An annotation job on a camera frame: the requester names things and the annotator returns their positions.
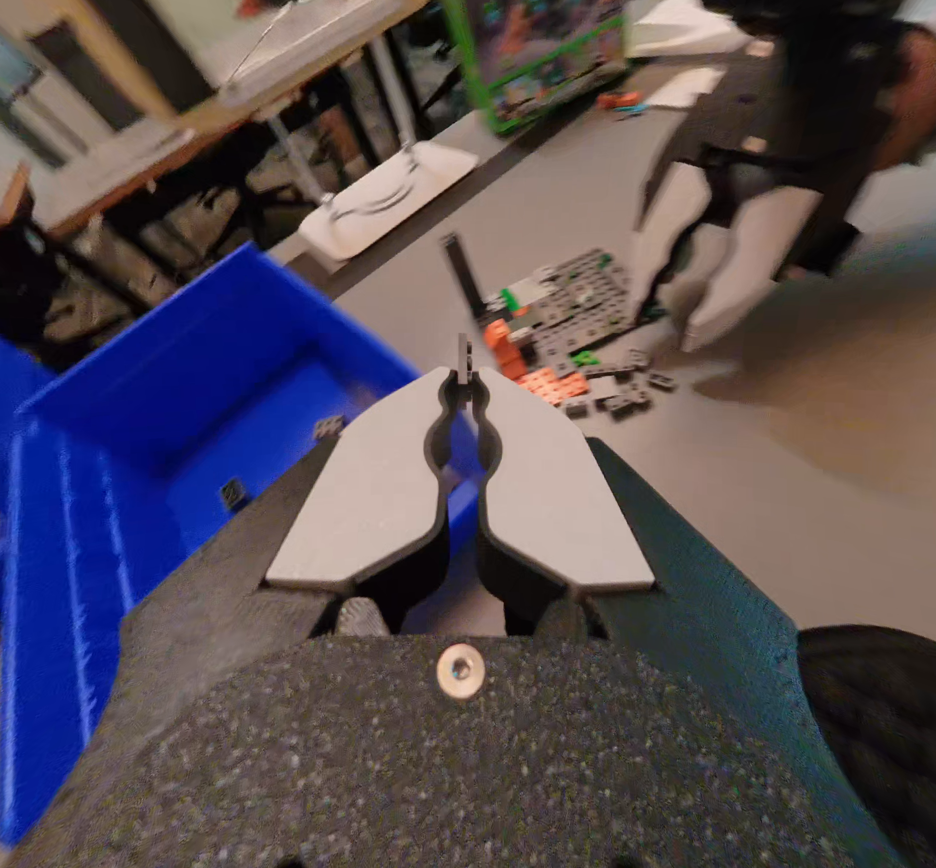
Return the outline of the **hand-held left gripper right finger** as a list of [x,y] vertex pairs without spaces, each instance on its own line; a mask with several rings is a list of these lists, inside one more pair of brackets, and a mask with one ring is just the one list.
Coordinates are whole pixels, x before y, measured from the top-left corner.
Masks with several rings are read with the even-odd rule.
[[487,590],[556,599],[650,589],[648,559],[579,427],[490,367],[474,383]]

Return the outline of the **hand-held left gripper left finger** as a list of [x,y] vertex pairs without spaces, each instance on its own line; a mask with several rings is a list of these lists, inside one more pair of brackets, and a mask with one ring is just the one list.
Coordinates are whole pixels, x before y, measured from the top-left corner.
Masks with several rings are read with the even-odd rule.
[[414,555],[448,522],[452,370],[368,407],[337,439],[270,563],[270,586],[348,591]]

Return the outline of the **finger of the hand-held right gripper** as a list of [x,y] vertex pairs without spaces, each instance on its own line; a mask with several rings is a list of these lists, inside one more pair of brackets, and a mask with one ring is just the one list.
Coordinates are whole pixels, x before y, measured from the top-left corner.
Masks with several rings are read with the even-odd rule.
[[631,242],[631,323],[639,320],[677,241],[704,214],[710,197],[704,169],[685,162],[670,165]]
[[728,254],[684,326],[684,352],[718,341],[771,294],[777,273],[822,199],[810,189],[775,188],[742,204],[730,228]]

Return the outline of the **grey and orange lego build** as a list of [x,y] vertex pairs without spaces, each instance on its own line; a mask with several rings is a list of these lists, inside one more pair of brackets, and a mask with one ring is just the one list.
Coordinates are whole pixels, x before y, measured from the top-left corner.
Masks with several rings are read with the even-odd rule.
[[633,330],[625,318],[629,278],[620,262],[601,249],[586,251],[484,296],[466,249],[455,233],[441,242],[443,254],[498,371],[511,383],[553,407],[591,394],[601,378],[626,381],[615,363],[576,368],[570,356],[599,350]]

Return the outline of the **blue plastic storage bin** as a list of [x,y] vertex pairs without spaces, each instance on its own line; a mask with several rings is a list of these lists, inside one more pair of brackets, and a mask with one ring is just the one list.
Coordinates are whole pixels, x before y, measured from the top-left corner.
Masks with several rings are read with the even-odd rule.
[[56,378],[31,355],[1,339],[1,446],[8,445],[16,410]]
[[[8,453],[2,838],[13,866],[273,865],[436,738],[437,639],[326,633],[265,582],[335,440],[417,379],[246,247],[30,397]],[[218,495],[240,478],[250,502]]]

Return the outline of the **lego set box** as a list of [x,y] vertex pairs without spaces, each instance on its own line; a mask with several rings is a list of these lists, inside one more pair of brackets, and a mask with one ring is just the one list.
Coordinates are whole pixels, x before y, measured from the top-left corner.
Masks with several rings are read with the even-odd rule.
[[498,135],[622,75],[624,0],[439,0],[469,101]]

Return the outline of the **person's right hand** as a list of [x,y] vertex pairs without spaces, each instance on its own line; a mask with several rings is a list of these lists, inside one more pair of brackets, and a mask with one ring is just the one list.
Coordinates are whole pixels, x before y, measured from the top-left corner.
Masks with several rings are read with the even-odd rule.
[[876,154],[876,173],[917,164],[934,145],[934,33],[919,24],[908,24],[900,56],[903,76],[892,91],[891,121]]

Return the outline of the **large printed paper bag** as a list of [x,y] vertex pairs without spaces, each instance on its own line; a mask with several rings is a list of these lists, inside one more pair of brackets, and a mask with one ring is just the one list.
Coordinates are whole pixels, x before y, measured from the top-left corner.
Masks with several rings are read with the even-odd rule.
[[734,52],[752,40],[701,0],[663,0],[630,25],[629,58],[672,58]]

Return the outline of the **white stand base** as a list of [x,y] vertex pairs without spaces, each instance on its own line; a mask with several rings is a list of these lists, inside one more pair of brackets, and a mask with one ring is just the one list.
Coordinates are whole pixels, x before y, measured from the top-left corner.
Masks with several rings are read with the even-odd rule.
[[[264,63],[254,78],[215,88],[185,48],[166,27],[149,36],[140,34],[142,47],[154,47],[146,62],[142,51],[131,46],[134,32],[143,32],[143,18],[155,19],[151,29],[164,25],[146,0],[57,0],[60,9],[78,11],[79,35],[90,35],[91,55],[107,76],[114,76],[121,90],[148,116],[164,122],[188,123],[199,130],[213,130],[245,116],[246,121],[198,152],[175,174],[206,151],[215,150],[247,123],[263,123],[283,149],[293,167],[298,186],[315,204],[310,232],[302,233],[303,248],[318,251],[335,262],[346,262],[363,253],[382,237],[415,215],[433,199],[472,172],[478,160],[462,149],[415,139],[412,110],[390,57],[386,35],[429,0],[400,0],[399,7],[381,14],[344,37],[321,54],[280,56]],[[282,110],[286,102],[310,81],[368,48],[390,100],[401,150],[353,183],[331,195],[301,159],[287,137]]]

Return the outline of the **black office chair seat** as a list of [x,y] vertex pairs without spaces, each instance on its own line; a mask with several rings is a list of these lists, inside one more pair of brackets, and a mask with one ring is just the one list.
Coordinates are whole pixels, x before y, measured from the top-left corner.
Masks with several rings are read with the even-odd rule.
[[911,866],[935,865],[935,642],[877,626],[799,633],[820,732],[860,801]]

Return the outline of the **wooden office desk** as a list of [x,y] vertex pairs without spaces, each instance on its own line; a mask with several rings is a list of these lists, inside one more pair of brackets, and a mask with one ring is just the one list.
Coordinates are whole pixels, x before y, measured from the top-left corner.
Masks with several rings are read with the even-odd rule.
[[52,234],[83,228],[96,214],[173,172],[246,121],[242,116],[213,130],[147,117],[53,169],[2,131],[2,229],[26,200],[33,217]]

